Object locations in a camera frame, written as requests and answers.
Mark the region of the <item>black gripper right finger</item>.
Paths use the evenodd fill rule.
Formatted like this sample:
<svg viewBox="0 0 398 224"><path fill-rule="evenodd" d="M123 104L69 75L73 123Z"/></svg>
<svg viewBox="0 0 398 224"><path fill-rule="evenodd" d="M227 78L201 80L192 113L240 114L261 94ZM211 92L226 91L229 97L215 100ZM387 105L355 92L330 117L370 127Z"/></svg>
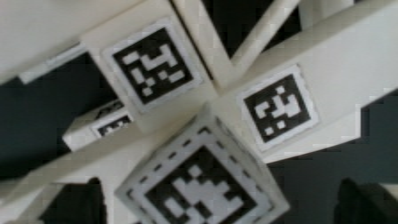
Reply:
<svg viewBox="0 0 398 224"><path fill-rule="evenodd" d="M398 199L377 183L357 184L343 179L334 224L398 224Z"/></svg>

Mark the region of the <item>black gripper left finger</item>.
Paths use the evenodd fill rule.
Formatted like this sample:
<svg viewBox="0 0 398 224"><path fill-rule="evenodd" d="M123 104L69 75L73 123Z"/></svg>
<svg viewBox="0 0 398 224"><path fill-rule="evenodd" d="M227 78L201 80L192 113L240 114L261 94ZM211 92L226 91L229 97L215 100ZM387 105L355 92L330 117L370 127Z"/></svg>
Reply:
<svg viewBox="0 0 398 224"><path fill-rule="evenodd" d="M107 224L101 181L68 184L39 216L44 224Z"/></svg>

